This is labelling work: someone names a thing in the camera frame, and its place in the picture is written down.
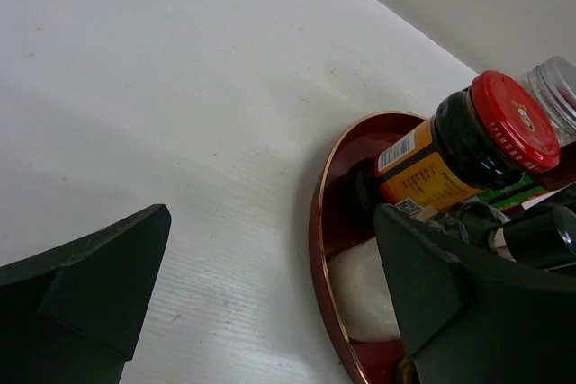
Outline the red-lid sauce jar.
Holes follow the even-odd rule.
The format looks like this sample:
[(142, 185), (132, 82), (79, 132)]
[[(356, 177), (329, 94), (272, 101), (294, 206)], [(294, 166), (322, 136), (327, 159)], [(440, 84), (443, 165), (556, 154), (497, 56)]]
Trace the red-lid sauce jar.
[(446, 97), (432, 117), (356, 164), (348, 194), (367, 220), (380, 204), (416, 216), (506, 189), (559, 162), (559, 140), (544, 109), (516, 79), (487, 70)]

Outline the silver-lid blue-band spice jar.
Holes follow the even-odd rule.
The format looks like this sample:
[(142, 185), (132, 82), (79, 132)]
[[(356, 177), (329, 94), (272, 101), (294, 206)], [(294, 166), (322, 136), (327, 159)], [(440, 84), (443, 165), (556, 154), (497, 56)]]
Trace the silver-lid blue-band spice jar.
[(561, 147), (575, 141), (575, 66), (554, 56), (517, 78), (547, 113)]

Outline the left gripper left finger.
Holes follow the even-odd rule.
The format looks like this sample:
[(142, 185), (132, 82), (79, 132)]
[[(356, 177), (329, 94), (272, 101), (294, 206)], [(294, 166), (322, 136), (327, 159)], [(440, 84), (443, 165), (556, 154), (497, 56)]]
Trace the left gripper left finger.
[(139, 341), (170, 232), (154, 204), (1, 269), (3, 383), (117, 383)]

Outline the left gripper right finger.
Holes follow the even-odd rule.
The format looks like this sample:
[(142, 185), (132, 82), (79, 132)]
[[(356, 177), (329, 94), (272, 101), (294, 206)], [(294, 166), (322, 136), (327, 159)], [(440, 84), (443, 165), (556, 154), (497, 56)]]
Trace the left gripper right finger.
[(373, 226), (421, 382), (574, 382), (571, 276), (505, 260), (389, 204), (376, 209)]

